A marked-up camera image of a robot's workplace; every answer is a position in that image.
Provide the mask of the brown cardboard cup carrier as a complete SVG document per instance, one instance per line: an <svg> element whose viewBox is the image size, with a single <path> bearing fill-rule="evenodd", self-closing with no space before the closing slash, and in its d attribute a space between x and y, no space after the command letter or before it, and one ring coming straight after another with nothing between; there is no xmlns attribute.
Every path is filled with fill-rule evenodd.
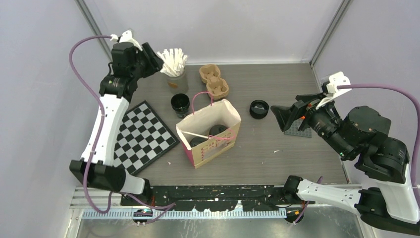
<svg viewBox="0 0 420 238"><path fill-rule="evenodd" d="M221 71L215 64L206 64L200 67L199 74L206 90L214 100L226 98L229 94L229 86L225 79L221 78Z"/></svg>

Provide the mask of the single white straw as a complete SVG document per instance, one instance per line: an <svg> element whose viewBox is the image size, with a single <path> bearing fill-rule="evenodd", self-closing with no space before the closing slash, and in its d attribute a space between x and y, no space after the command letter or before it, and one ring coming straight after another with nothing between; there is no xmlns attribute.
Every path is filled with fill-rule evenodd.
<svg viewBox="0 0 420 238"><path fill-rule="evenodd" d="M183 131L183 130L180 130L180 132L183 133L183 134L192 135L192 136L195 136L195 137L210 139L210 135L204 136L204 135L200 135L200 134L196 134L196 133L192 133L192 132L187 132L187 131Z"/></svg>

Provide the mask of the black coffee lid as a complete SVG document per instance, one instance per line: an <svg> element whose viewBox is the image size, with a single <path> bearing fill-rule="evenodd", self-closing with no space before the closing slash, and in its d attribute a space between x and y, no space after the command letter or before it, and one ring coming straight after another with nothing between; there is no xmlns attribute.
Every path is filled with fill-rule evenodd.
<svg viewBox="0 0 420 238"><path fill-rule="evenodd" d="M191 148L198 146L199 144L206 142L207 139L206 138L202 138L202 137L194 137L190 140L189 144L191 146Z"/></svg>
<svg viewBox="0 0 420 238"><path fill-rule="evenodd" d="M227 130L227 127L225 125L222 124L216 124L214 126L212 126L209 130L209 135L211 136L216 136L224 131Z"/></svg>

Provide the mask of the paper bag with pink handles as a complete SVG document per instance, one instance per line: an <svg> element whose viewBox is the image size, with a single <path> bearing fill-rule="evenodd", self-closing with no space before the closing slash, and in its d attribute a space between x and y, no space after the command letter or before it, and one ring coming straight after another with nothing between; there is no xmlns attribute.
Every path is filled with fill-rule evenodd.
<svg viewBox="0 0 420 238"><path fill-rule="evenodd" d="M241 125L241 116L226 99L214 101L201 109L194 108L197 93L191 100L192 113L175 129L184 151L194 168L199 168L235 145Z"/></svg>

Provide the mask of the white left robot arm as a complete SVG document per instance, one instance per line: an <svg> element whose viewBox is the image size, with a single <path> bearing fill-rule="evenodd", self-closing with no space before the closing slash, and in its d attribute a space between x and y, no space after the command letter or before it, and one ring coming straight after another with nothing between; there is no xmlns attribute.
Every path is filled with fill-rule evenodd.
<svg viewBox="0 0 420 238"><path fill-rule="evenodd" d="M70 163L70 171L85 189L97 188L133 194L140 205L147 205L152 192L147 179L131 175L114 166L114 150L123 117L137 89L137 81L159 72L163 60L149 43L113 45L109 72L100 82L99 110L88 145L79 160Z"/></svg>

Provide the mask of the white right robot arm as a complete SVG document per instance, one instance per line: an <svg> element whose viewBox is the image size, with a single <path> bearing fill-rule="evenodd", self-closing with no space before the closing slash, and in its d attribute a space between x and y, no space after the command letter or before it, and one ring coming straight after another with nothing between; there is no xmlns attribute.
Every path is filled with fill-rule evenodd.
<svg viewBox="0 0 420 238"><path fill-rule="evenodd" d="M420 208L410 179L410 156L404 142L388 135L391 120L368 106L351 109L342 119L334 101L322 94L298 95L289 106L271 106L281 131L302 119L342 161L375 182L367 189L328 187L289 176L281 193L288 203L314 201L347 210L377 229L417 236Z"/></svg>

